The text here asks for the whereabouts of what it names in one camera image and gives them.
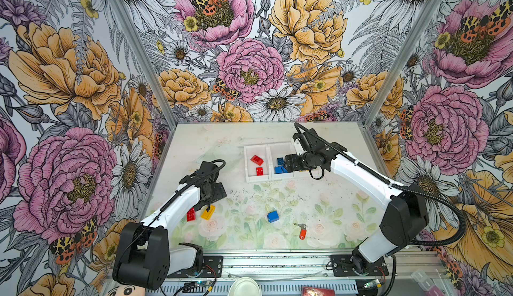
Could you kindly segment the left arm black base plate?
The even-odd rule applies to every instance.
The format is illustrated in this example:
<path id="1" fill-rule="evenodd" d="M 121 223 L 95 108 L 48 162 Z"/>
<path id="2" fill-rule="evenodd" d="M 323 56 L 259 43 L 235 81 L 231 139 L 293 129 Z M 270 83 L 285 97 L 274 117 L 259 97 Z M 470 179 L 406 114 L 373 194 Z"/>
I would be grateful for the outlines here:
<path id="1" fill-rule="evenodd" d="M 168 279 L 196 279 L 196 278 L 221 278 L 223 274 L 223 256 L 207 255 L 203 257 L 200 269 L 192 267 L 175 273 L 170 273 Z"/>

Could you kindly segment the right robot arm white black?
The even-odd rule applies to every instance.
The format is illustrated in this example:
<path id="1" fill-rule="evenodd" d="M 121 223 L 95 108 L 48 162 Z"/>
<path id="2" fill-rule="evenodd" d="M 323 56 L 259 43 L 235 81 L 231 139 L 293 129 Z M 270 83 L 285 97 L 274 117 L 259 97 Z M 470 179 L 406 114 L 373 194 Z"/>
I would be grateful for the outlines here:
<path id="1" fill-rule="evenodd" d="M 428 225 L 426 197 L 415 186 L 405 186 L 378 173 L 356 158 L 344 146 L 327 142 L 317 132 L 295 124 L 295 154 L 285 158 L 289 172 L 321 169 L 348 180 L 384 209 L 379 228 L 351 253 L 349 263 L 355 273 L 366 275 L 382 257 L 392 256 L 413 243 Z"/>

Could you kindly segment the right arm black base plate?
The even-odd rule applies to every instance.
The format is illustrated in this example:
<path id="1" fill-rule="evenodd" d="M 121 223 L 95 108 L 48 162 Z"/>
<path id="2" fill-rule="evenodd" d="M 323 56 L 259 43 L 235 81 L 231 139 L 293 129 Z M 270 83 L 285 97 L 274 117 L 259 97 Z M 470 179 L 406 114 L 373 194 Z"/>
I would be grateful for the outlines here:
<path id="1" fill-rule="evenodd" d="M 329 256 L 327 268 L 335 277 L 388 276 L 389 271 L 384 258 L 375 263 L 354 257 L 350 254 L 334 254 Z"/>

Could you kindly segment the yellow lego brick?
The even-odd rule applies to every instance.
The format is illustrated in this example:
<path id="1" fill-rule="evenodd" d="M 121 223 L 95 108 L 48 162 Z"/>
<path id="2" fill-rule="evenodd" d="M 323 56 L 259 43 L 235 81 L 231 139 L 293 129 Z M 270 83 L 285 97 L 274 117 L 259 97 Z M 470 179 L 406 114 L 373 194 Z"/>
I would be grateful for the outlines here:
<path id="1" fill-rule="evenodd" d="M 207 208 L 203 211 L 200 218 L 208 221 L 211 219 L 213 214 L 215 213 L 216 207 L 214 205 L 208 205 Z"/>

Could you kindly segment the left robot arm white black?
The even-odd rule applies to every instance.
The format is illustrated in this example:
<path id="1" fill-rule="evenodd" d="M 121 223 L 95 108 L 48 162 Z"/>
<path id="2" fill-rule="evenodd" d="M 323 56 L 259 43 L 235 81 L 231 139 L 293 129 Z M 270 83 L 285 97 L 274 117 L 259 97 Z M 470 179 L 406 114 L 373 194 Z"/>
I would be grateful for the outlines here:
<path id="1" fill-rule="evenodd" d="M 159 289 L 170 274 L 200 275 L 207 269 L 203 248 L 192 243 L 170 246 L 169 235 L 190 211 L 215 211 L 226 198 L 218 181 L 226 165 L 223 159 L 204 161 L 182 178 L 170 198 L 139 223 L 126 225 L 120 234 L 112 278 L 121 285 Z"/>

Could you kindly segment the red lego brick long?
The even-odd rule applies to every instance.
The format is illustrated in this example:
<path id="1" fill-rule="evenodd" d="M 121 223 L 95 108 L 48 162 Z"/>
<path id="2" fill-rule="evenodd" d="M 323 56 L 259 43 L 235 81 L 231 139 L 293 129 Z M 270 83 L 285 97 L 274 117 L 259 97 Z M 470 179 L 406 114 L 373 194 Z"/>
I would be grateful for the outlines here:
<path id="1" fill-rule="evenodd" d="M 255 163 L 256 165 L 258 166 L 261 166 L 263 163 L 264 163 L 264 160 L 257 156 L 257 155 L 254 155 L 252 158 L 251 158 L 251 162 Z"/>

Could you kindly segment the white three-compartment bin tray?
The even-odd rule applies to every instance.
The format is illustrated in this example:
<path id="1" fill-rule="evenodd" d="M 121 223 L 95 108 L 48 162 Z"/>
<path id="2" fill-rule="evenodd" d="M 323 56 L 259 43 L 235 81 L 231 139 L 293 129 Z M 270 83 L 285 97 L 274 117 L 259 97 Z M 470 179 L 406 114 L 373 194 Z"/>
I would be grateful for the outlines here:
<path id="1" fill-rule="evenodd" d="M 247 182 L 280 181 L 292 178 L 309 178 L 308 171 L 294 171 L 292 173 L 275 174 L 275 166 L 278 165 L 277 159 L 284 158 L 288 154 L 295 154 L 295 148 L 292 142 L 276 142 L 263 145 L 249 145 L 244 147 L 244 170 Z M 264 160 L 261 166 L 251 162 L 251 158 L 257 155 Z M 263 168 L 264 175 L 257 176 L 257 168 Z"/>

